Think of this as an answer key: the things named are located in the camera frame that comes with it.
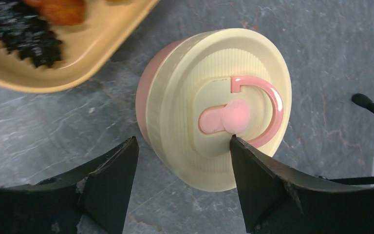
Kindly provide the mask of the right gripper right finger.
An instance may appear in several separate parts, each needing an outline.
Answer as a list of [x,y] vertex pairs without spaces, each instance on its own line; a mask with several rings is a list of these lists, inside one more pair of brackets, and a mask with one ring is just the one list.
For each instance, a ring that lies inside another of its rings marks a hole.
[[250,234],[374,234],[374,176],[327,179],[233,136],[230,153]]

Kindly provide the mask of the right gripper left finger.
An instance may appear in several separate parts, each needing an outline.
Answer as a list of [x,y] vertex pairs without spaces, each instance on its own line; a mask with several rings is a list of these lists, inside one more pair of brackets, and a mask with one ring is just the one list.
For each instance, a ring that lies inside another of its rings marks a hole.
[[109,234],[122,233],[138,154],[130,137],[38,184],[0,187],[0,234],[75,234],[83,217]]

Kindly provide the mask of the cream round lid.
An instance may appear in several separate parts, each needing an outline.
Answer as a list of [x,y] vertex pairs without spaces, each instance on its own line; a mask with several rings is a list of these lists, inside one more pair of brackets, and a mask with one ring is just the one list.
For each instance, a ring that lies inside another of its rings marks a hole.
[[200,33],[174,48],[152,80],[150,146],[189,186],[230,190],[236,187],[231,137],[272,156],[291,103],[287,65],[267,37],[243,28]]

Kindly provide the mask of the black sea cucumber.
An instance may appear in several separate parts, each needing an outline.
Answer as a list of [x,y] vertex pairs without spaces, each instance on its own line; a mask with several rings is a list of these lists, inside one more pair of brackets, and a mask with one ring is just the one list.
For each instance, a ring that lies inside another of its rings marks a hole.
[[9,55],[30,58],[36,68],[62,60],[62,41],[36,9],[21,0],[0,0],[0,43]]

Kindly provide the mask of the fried chicken nugget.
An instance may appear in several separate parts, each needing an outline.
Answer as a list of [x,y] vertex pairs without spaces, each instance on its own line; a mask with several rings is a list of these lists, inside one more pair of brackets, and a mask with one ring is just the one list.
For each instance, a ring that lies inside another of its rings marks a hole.
[[84,0],[23,0],[55,25],[78,25],[84,21]]

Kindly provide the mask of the tan oblong lunch box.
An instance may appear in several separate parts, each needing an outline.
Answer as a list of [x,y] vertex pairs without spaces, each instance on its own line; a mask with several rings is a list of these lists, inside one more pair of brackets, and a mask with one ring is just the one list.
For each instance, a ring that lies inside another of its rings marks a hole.
[[62,40],[62,60],[36,68],[0,42],[0,87],[26,93],[52,93],[93,76],[157,5],[155,0],[86,1],[86,18],[77,26],[52,26]]

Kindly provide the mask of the pink round bowl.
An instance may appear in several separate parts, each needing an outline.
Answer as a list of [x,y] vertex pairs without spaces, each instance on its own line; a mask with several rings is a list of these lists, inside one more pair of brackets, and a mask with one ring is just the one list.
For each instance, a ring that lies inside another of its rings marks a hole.
[[161,49],[148,63],[145,67],[140,81],[138,83],[136,98],[135,98],[135,110],[136,110],[136,119],[138,127],[148,145],[151,145],[146,122],[146,105],[150,92],[150,87],[152,80],[156,75],[156,72],[164,59],[168,54],[176,48],[180,43],[183,43],[186,39],[180,39],[178,41],[172,42],[163,49]]

